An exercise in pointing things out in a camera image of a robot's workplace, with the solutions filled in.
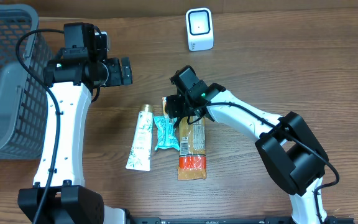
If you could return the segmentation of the teal snack packet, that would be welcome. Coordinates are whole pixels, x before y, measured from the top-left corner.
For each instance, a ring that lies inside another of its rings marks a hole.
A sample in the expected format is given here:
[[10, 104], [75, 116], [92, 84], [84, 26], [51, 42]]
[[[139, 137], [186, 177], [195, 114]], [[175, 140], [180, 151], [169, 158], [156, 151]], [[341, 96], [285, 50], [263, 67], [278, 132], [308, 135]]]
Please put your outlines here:
[[174, 128], [176, 118], [169, 118], [164, 115], [155, 116], [154, 123], [157, 127], [157, 145], [155, 150], [159, 149], [176, 149], [180, 150], [179, 142], [177, 140]]

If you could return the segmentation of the orange long noodle packet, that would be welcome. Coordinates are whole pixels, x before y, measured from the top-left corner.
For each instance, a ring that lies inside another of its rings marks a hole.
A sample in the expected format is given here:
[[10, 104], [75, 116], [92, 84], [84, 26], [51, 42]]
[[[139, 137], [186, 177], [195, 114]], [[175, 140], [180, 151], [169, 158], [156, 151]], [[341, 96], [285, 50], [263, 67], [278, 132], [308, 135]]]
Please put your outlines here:
[[205, 120], [197, 116], [183, 118], [179, 124], [180, 155], [178, 180], [207, 178]]

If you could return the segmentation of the white tube with gold cap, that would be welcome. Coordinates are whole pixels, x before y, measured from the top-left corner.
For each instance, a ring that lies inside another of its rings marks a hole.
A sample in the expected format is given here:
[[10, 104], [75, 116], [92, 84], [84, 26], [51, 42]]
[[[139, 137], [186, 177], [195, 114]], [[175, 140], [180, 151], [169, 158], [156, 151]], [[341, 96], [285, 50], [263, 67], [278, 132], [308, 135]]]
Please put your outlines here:
[[153, 118], [153, 106], [142, 105], [137, 116], [134, 138], [126, 163], [126, 169], [150, 171]]

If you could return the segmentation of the small orange sachet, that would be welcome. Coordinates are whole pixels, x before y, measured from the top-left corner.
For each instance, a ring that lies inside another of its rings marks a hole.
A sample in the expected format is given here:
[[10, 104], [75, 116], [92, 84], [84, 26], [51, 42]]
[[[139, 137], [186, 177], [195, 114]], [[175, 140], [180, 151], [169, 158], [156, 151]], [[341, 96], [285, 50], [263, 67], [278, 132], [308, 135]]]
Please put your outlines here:
[[163, 115], [164, 115], [164, 117], [168, 118], [169, 116], [168, 116], [167, 112], [165, 111], [166, 105], [167, 105], [167, 98], [166, 98], [166, 97], [162, 97], [162, 111], [163, 111]]

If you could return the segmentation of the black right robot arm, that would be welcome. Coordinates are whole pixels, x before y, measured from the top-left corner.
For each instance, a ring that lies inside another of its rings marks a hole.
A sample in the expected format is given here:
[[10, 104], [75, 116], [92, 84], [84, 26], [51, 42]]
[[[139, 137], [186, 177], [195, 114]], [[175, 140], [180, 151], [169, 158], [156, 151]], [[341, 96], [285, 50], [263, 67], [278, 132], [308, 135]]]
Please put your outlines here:
[[178, 120], [206, 117], [253, 140], [269, 176], [290, 196], [293, 222], [326, 221], [321, 189], [329, 159], [300, 115], [264, 112], [216, 83], [179, 90], [167, 97], [164, 110]]

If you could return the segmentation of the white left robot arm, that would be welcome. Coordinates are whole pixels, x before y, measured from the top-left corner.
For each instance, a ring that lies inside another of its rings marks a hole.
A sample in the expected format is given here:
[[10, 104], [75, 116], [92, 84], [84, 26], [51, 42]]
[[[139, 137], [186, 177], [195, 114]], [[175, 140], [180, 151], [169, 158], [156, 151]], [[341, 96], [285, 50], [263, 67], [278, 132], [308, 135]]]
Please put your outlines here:
[[93, 90], [132, 84], [129, 59], [53, 59], [43, 76], [49, 91], [44, 146], [33, 186], [19, 191], [19, 208], [32, 223], [130, 223], [126, 209], [106, 206], [85, 187], [83, 174]]

